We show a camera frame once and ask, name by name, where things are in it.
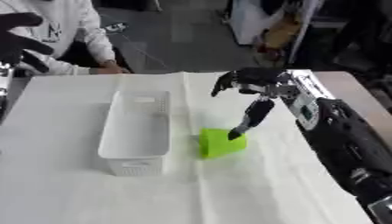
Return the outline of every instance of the green plastic cup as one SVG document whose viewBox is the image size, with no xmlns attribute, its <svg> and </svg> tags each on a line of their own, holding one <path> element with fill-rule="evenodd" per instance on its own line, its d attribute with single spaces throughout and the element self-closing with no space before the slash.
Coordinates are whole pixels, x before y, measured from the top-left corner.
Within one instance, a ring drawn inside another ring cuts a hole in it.
<svg viewBox="0 0 392 224">
<path fill-rule="evenodd" d="M 219 158 L 247 147 L 247 138 L 242 135 L 228 140 L 227 129 L 201 129 L 199 135 L 200 155 L 202 158 Z"/>
</svg>

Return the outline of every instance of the white basket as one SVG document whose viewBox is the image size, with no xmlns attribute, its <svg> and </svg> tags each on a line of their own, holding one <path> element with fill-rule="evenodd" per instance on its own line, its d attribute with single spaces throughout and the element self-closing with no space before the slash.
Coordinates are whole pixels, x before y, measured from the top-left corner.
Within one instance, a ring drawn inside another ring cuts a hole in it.
<svg viewBox="0 0 392 224">
<path fill-rule="evenodd" d="M 116 176 L 157 175 L 169 150 L 169 92 L 115 93 L 98 154 Z"/>
</svg>

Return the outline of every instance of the robot finger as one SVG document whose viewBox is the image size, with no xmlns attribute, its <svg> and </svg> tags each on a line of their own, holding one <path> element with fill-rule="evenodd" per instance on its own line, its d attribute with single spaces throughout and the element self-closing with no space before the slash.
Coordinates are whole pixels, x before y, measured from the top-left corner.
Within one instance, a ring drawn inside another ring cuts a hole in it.
<svg viewBox="0 0 392 224">
<path fill-rule="evenodd" d="M 229 72 L 219 77 L 219 79 L 215 83 L 215 86 L 213 87 L 213 92 L 211 93 L 212 97 L 215 97 L 220 91 L 224 91 L 228 88 L 233 87 L 233 74 L 234 72 Z"/>
</svg>

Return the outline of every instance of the wire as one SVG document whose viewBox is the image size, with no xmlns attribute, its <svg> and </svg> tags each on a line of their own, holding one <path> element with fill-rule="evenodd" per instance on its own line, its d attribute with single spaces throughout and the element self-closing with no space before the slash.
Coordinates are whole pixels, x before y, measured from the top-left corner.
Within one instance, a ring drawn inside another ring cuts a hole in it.
<svg viewBox="0 0 392 224">
<path fill-rule="evenodd" d="M 111 16 L 109 16 L 109 15 L 107 15 L 107 14 L 101 14 L 101 13 L 100 13 L 100 15 L 103 16 L 103 17 L 105 17 L 105 18 L 108 18 L 109 20 L 111 20 L 111 21 L 114 22 L 114 23 L 121 23 L 121 21 L 119 21 L 118 19 L 116 19 L 116 18 L 114 18 L 114 17 L 111 17 Z M 171 70 L 171 71 L 175 71 L 174 69 L 172 69 L 172 67 L 167 66 L 167 65 L 164 63 L 164 61 L 163 61 L 162 59 L 159 59 L 159 58 L 157 58 L 157 57 L 154 57 L 154 56 L 148 54 L 146 51 L 144 51 L 144 50 L 142 50 L 142 49 L 136 47 L 136 45 L 134 44 L 135 41 L 132 41 L 132 40 L 130 39 L 130 37 L 128 37 L 128 36 L 126 36 L 126 35 L 124 35 L 124 34 L 122 34 L 122 33 L 115 33 L 115 34 L 112 34 L 112 35 L 116 35 L 116 34 L 120 34 L 121 37 L 123 37 L 124 39 L 126 39 L 126 40 L 130 43 L 130 45 L 131 45 L 132 48 L 134 48 L 135 50 L 137 50 L 138 52 L 140 52 L 141 54 L 143 54 L 143 55 L 146 56 L 147 58 L 156 61 L 157 63 L 159 63 L 162 67 L 164 67 L 164 68 L 166 68 L 166 69 L 169 69 L 169 70 Z"/>
</svg>

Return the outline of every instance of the gray floor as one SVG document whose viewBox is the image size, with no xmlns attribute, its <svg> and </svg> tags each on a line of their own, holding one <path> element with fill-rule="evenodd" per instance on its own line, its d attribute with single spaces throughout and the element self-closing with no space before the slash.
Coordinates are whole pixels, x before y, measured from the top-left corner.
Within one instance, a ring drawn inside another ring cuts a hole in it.
<svg viewBox="0 0 392 224">
<path fill-rule="evenodd" d="M 110 36 L 139 74 L 211 72 L 253 66 L 250 50 L 239 47 L 215 10 L 226 0 L 161 0 L 163 12 L 104 9 L 103 25 L 126 22 Z"/>
</svg>

